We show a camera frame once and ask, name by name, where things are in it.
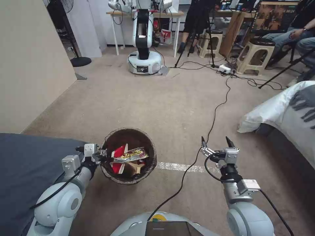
gray blanket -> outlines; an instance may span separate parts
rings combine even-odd
[[[304,122],[315,120],[315,85],[297,91],[291,98],[289,105],[296,111],[311,108],[301,119]]]
[[[63,174],[61,159],[85,142],[0,133],[0,232],[26,235],[34,217],[29,207]]]

jeans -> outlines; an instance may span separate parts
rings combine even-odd
[[[303,56],[305,53],[310,51],[315,47],[315,37],[312,38],[306,38],[300,40],[296,44],[296,50],[300,53],[301,56]],[[310,54],[308,57],[303,59],[303,62],[311,67],[311,69],[307,72],[304,72],[297,78],[297,82],[301,82],[304,80],[310,80],[313,76],[315,76],[315,52]]]
[[[304,38],[309,38],[309,37],[312,37],[313,36],[313,32],[312,31],[304,31],[299,38],[297,39],[290,39],[289,36],[290,36],[290,33],[293,31],[293,30],[296,30],[295,28],[293,27],[289,27],[288,31],[286,33],[270,33],[270,34],[267,34],[265,35],[263,38],[266,38],[266,39],[270,39],[272,41],[274,41],[276,43],[275,45],[275,49],[273,50],[273,53],[272,53],[272,56],[277,54],[281,48],[286,45],[287,43],[291,43],[291,42],[297,42],[301,39],[304,39]]]

power strip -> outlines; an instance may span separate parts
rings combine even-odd
[[[226,67],[224,64],[219,66],[218,71],[224,74],[230,74],[231,73],[231,68]]]

black shorts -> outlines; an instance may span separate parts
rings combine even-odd
[[[196,30],[196,34],[202,34],[203,30],[206,28],[207,28],[207,20],[204,19],[203,16],[195,16],[189,9],[187,12],[183,32],[190,33],[193,30]]]

monitor screen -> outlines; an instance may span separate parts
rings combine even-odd
[[[148,221],[145,236],[203,236],[186,221]]]
[[[287,1],[259,2],[251,33],[256,35],[285,33],[295,18],[297,4],[298,2]]]

